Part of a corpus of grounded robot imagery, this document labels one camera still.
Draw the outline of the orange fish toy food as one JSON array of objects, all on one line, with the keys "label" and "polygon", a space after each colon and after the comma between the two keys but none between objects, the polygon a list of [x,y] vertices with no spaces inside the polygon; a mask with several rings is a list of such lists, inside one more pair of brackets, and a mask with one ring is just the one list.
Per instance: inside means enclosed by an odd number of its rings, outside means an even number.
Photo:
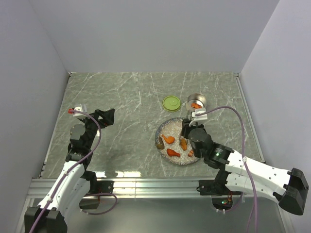
[{"label": "orange fish toy food", "polygon": [[192,103],[191,105],[190,105],[192,108],[194,108],[194,109],[200,109],[200,108],[202,108],[202,106],[201,105],[199,105],[199,104],[197,104],[197,103]]}]

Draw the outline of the orange fried nugget toy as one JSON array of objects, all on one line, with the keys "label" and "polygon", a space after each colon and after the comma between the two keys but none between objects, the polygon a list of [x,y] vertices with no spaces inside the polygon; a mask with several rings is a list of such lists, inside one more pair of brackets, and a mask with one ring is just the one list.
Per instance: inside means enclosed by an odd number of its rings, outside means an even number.
[{"label": "orange fried nugget toy", "polygon": [[180,139],[179,145],[183,151],[187,150],[187,140],[184,138]]}]

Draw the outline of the striped bacon toy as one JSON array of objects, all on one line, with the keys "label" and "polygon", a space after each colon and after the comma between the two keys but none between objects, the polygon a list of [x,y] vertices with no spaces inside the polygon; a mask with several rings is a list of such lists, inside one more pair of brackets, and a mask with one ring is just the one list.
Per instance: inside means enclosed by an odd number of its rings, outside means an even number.
[{"label": "striped bacon toy", "polygon": [[188,157],[192,157],[193,155],[194,155],[193,150],[190,150],[189,153],[188,153]]}]

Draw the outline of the orange drumstick toy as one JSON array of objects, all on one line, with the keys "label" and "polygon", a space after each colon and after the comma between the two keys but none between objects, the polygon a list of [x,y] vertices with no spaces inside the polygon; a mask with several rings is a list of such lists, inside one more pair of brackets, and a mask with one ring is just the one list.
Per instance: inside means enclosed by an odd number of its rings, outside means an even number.
[{"label": "orange drumstick toy", "polygon": [[166,152],[167,152],[167,155],[169,157],[178,157],[179,158],[181,156],[180,153],[178,153],[172,149],[167,149]]}]

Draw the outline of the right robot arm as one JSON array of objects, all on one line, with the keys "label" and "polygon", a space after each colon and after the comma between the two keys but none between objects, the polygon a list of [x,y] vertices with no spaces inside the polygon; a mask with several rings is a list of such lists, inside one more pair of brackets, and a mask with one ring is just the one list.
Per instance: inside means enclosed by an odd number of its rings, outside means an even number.
[{"label": "right robot arm", "polygon": [[249,193],[269,199],[291,214],[304,214],[309,185],[302,170],[269,166],[214,142],[204,128],[206,119],[204,109],[197,109],[182,120],[181,130],[181,136],[189,141],[194,156],[218,170],[214,180],[199,181],[197,191],[200,195]]}]

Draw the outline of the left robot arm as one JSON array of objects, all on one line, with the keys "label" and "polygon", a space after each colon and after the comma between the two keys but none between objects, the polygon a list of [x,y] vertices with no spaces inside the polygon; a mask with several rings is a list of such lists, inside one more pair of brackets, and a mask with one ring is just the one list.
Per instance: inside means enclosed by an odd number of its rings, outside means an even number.
[{"label": "left robot arm", "polygon": [[70,142],[62,171],[47,195],[36,207],[29,207],[24,215],[27,233],[65,233],[68,221],[84,196],[98,195],[95,172],[87,167],[102,136],[102,129],[114,124],[115,109],[95,110],[88,114],[82,105],[68,113],[80,120],[70,130]]}]

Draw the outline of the beige metal lunch container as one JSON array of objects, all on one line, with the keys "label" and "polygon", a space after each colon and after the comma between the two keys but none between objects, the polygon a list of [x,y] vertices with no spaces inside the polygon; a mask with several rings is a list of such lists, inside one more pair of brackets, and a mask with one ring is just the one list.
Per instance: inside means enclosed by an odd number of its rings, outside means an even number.
[{"label": "beige metal lunch container", "polygon": [[199,108],[206,108],[207,99],[204,95],[199,93],[194,93],[188,96],[186,101],[186,110],[188,112],[194,112]]}]

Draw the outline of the green round lid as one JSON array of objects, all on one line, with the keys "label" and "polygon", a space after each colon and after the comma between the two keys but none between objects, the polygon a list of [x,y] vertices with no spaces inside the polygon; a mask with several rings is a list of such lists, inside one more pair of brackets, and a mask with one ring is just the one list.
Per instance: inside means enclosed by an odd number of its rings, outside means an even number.
[{"label": "green round lid", "polygon": [[181,107],[181,101],[176,96],[166,96],[162,101],[162,106],[168,112],[176,112]]}]

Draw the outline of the orange chicken wing toy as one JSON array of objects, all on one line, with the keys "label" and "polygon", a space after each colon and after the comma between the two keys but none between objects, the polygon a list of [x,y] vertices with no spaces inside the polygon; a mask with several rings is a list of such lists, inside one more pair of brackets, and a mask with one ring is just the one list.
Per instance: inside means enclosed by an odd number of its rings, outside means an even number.
[{"label": "orange chicken wing toy", "polygon": [[162,137],[167,144],[172,144],[175,142],[175,138],[173,136],[165,136],[162,134]]}]

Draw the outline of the speckled ceramic plate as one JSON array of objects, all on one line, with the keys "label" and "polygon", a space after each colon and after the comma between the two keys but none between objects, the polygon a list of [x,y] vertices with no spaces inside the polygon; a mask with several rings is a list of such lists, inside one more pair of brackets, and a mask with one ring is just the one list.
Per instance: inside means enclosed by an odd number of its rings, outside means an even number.
[{"label": "speckled ceramic plate", "polygon": [[[160,155],[173,164],[180,165],[180,166],[186,166],[186,165],[194,164],[198,162],[200,159],[195,157],[194,155],[192,157],[188,157],[189,151],[192,150],[190,142],[187,142],[186,151],[183,151],[179,145],[179,142],[181,139],[180,133],[182,129],[182,120],[183,120],[182,117],[175,117],[175,118],[166,120],[164,123],[162,123],[157,129],[156,134],[155,134],[155,146],[158,143],[158,138],[161,137],[164,142],[165,148],[163,150],[159,150],[157,148]],[[165,140],[163,139],[162,134],[165,136],[173,136],[175,138],[175,142],[172,144],[167,144]],[[169,157],[166,152],[167,149],[172,149],[180,153],[181,156],[179,158]]]}]

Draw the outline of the brown green food piece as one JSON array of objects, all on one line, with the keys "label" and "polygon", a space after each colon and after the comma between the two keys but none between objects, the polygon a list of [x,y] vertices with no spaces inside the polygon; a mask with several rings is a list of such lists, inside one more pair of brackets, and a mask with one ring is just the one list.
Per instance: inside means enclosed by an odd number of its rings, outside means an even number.
[{"label": "brown green food piece", "polygon": [[158,143],[157,143],[156,147],[157,147],[159,150],[163,150],[163,149],[165,148],[164,142],[163,142],[163,140],[162,140],[161,137],[158,138]]}]

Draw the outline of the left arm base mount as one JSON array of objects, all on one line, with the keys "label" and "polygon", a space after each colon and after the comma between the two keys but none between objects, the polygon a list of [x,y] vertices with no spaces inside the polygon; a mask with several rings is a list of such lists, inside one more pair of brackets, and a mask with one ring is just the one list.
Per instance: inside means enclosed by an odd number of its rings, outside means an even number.
[{"label": "left arm base mount", "polygon": [[100,205],[100,196],[94,194],[112,194],[114,189],[114,181],[97,179],[96,173],[92,171],[85,171],[81,178],[85,178],[90,181],[90,190],[86,194],[86,198],[83,198],[79,206],[82,210],[96,210]]}]

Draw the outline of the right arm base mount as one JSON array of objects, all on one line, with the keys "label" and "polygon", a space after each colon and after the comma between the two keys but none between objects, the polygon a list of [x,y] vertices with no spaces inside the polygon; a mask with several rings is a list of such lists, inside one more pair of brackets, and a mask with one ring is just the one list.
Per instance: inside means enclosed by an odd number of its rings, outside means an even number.
[{"label": "right arm base mount", "polygon": [[226,179],[229,172],[219,170],[214,180],[199,180],[196,191],[201,196],[211,196],[211,201],[216,212],[230,212],[235,210],[242,202],[243,193],[238,191],[230,191],[227,187]]}]

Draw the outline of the aluminium frame rail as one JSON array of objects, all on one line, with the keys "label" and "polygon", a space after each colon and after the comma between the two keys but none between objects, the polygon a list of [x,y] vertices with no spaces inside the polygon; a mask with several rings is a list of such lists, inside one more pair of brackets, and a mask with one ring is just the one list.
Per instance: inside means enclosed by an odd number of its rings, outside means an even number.
[{"label": "aluminium frame rail", "polygon": [[118,198],[201,198],[197,191],[202,178],[102,178],[100,191],[112,191]]}]

